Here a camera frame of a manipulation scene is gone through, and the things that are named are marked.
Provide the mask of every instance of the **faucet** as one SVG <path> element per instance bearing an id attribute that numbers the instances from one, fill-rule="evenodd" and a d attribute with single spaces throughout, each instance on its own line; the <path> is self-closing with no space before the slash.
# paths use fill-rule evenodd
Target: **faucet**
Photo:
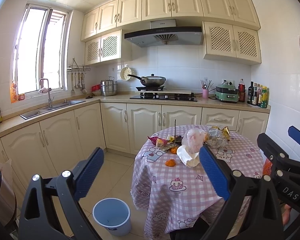
<path id="1" fill-rule="evenodd" d="M 48 95 L 49 95 L 49 99 L 48 99 L 48 104 L 49 104 L 49 107 L 52 107 L 52 101 L 54 99 L 54 97 L 51 99 L 51 96 L 50 96 L 50 91 L 51 91 L 51 88 L 49 87 L 49 79 L 47 78 L 40 78 L 39 80 L 39 85 L 41 84 L 41 81 L 42 80 L 46 80 L 48 82 Z"/>

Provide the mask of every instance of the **blue gripper pad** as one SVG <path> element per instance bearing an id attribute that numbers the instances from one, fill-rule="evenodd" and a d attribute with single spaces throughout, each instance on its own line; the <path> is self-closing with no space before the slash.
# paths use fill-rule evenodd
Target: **blue gripper pad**
<path id="1" fill-rule="evenodd" d="M 218 166 L 216 157 L 206 145 L 201 147 L 199 158 L 215 192 L 218 196 L 223 197 L 225 201 L 228 200 L 230 197 L 228 180 Z"/>
<path id="2" fill-rule="evenodd" d="M 94 179 L 100 171 L 104 161 L 104 153 L 101 148 L 97 148 L 87 160 L 81 161 L 74 168 L 75 192 L 74 198 L 79 201 L 87 195 Z"/>
<path id="3" fill-rule="evenodd" d="M 300 144 L 300 131 L 298 129 L 296 129 L 294 126 L 290 126 L 288 129 L 288 134 L 294 141 Z"/>

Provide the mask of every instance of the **window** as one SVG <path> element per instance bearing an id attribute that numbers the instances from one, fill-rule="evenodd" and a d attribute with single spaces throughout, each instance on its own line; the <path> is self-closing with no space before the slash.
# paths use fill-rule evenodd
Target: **window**
<path id="1" fill-rule="evenodd" d="M 13 61 L 13 82 L 18 94 L 38 95 L 48 87 L 54 91 L 64 88 L 63 44 L 67 13 L 29 4 L 17 35 Z"/>

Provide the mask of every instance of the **drawer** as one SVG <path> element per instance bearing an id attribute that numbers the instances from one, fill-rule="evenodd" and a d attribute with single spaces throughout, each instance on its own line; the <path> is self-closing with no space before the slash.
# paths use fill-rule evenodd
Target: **drawer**
<path id="1" fill-rule="evenodd" d="M 236 131 L 239 112 L 239 110 L 203 108 L 201 125 L 227 126 L 230 131 Z"/>

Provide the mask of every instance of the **round table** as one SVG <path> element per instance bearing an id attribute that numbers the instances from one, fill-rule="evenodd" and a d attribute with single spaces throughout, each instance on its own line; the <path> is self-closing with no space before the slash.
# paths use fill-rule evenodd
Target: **round table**
<path id="1" fill-rule="evenodd" d="M 180 125 L 176 134 L 184 135 L 192 128 L 208 131 L 210 126 Z M 152 136 L 166 138 L 169 134 L 174 135 L 174 127 Z M 231 131 L 230 137 L 226 147 L 211 151 L 232 170 L 240 170 L 248 177 L 261 177 L 263 159 L 259 149 L 235 132 Z M 174 159 L 176 166 L 167 167 L 165 162 L 169 159 Z M 170 239 L 166 234 L 192 227 L 199 216 L 212 223 L 224 204 L 200 163 L 186 167 L 177 155 L 156 148 L 150 140 L 136 156 L 131 195 L 137 209 L 148 210 L 144 227 L 148 239 Z M 249 197 L 245 197 L 237 221 L 245 213 L 248 201 Z"/>

